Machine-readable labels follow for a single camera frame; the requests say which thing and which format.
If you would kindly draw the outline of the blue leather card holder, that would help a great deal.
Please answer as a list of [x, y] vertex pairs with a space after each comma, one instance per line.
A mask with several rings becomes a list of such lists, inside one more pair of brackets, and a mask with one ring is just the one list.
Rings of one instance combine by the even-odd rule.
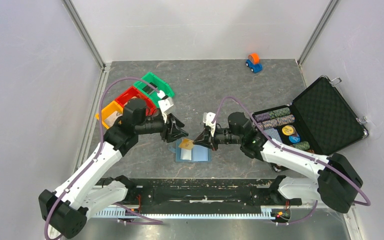
[[209, 163], [211, 161], [211, 150], [206, 147], [194, 145], [192, 150], [179, 148], [182, 139], [178, 139], [168, 148], [174, 154], [176, 163]]

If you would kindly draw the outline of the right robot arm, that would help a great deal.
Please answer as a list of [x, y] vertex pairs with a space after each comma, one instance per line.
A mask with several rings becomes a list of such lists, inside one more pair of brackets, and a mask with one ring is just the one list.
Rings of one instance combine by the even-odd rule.
[[363, 181], [344, 155], [320, 155], [283, 144], [260, 131], [242, 112], [230, 114], [228, 127], [224, 128], [215, 122], [215, 116], [213, 112], [204, 114], [204, 129], [194, 145], [213, 151], [219, 145], [239, 145], [251, 159], [280, 165], [303, 175], [302, 178], [282, 177], [278, 185], [270, 188], [268, 196], [273, 203], [311, 199], [343, 214], [358, 204], [356, 197], [362, 194]]

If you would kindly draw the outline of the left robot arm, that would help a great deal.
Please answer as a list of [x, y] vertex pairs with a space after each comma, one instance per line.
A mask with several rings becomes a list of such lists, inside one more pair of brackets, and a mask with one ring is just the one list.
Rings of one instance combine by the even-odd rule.
[[189, 135], [183, 130], [185, 125], [170, 112], [173, 99], [165, 96], [158, 104], [155, 113], [147, 115], [143, 99], [129, 100], [81, 167], [55, 190], [45, 189], [39, 195], [45, 239], [71, 239], [91, 217], [106, 207], [120, 201], [131, 204], [136, 200], [137, 190], [128, 180], [113, 180], [97, 191], [91, 190], [103, 174], [138, 143], [140, 135], [160, 134], [166, 143]]

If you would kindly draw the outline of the blue playing card deck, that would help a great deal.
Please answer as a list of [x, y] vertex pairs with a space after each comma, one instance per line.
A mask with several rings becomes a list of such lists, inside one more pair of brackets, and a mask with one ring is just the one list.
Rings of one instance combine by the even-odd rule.
[[264, 130], [265, 135], [270, 143], [278, 148], [282, 145], [282, 140], [277, 129], [269, 128]]

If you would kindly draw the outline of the grey card in yellow bin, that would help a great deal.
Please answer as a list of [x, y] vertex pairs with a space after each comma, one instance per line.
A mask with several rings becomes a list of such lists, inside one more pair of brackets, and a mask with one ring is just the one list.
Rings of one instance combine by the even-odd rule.
[[123, 114], [122, 114], [121, 112], [115, 111], [115, 112], [113, 112], [111, 115], [108, 116], [108, 118], [106, 119], [106, 121], [107, 121], [107, 123], [108, 123], [109, 125], [112, 126], [112, 125], [116, 122], [117, 118], [120, 117], [120, 116], [122, 116], [122, 115], [123, 115]]

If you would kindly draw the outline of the green plastic bin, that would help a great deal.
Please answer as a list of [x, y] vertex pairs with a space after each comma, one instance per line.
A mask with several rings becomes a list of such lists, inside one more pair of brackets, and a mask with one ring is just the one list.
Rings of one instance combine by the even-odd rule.
[[[164, 80], [159, 78], [157, 75], [155, 75], [152, 72], [146, 73], [142, 78], [145, 82], [152, 85], [154, 88], [163, 91], [168, 97], [174, 97], [175, 93], [173, 89], [170, 87], [168, 83], [166, 83]], [[142, 81], [136, 81], [133, 86], [138, 89], [140, 92], [142, 92], [146, 97], [148, 97], [157, 108], [159, 108], [159, 101], [161, 100], [157, 94], [157, 92], [147, 85], [146, 83]]]

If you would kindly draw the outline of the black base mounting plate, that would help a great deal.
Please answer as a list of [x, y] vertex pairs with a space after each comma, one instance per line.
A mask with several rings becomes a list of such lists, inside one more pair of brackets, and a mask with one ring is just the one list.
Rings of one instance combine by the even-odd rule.
[[300, 206], [277, 190], [283, 176], [261, 178], [126, 178], [127, 195], [120, 204], [142, 214], [257, 214], [261, 206]]

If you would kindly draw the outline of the red plastic bin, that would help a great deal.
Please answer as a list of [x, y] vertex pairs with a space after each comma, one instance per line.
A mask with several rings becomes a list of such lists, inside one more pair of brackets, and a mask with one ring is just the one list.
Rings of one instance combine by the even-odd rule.
[[137, 89], [134, 86], [130, 86], [127, 90], [125, 90], [122, 94], [115, 98], [115, 102], [118, 103], [122, 108], [131, 100], [131, 99], [142, 99], [145, 101], [147, 110], [146, 115], [152, 115], [157, 109], [154, 102], [145, 95], [141, 90]]

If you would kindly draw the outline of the yellow plastic bin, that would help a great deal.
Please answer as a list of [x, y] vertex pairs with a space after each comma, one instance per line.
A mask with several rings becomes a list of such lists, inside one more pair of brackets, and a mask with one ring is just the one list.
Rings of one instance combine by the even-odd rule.
[[113, 100], [95, 115], [98, 120], [100, 119], [99, 114], [102, 116], [102, 125], [109, 129], [114, 125], [116, 119], [123, 114], [123, 107]]

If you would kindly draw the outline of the yellow dealer chip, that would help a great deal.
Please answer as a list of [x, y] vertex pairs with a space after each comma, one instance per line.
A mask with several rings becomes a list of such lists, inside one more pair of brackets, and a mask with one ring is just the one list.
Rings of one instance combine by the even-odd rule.
[[281, 131], [286, 136], [292, 136], [296, 133], [296, 129], [292, 125], [285, 125]]

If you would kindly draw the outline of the blue dealer chip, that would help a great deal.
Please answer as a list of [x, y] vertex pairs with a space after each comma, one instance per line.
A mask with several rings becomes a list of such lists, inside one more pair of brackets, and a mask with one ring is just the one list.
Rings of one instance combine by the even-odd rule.
[[297, 144], [299, 142], [301, 142], [301, 137], [300, 135], [298, 134], [295, 134], [295, 135], [290, 135], [288, 137], [289, 141], [292, 143], [292, 144]]

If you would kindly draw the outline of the blue orange toy car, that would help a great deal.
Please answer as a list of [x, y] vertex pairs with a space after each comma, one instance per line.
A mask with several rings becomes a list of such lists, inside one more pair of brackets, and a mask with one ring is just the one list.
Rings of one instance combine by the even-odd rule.
[[263, 65], [260, 63], [260, 58], [257, 53], [249, 54], [245, 65], [250, 69], [252, 73], [259, 73], [263, 70]]

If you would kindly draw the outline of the black poker chip case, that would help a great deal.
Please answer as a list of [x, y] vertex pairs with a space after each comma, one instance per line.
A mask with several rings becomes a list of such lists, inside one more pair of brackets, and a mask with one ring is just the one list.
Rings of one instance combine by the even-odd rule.
[[[274, 128], [282, 144], [310, 154], [330, 156], [369, 135], [364, 125], [326, 76], [319, 77], [291, 104], [252, 114], [263, 130]], [[291, 125], [301, 142], [292, 144], [282, 128]]]

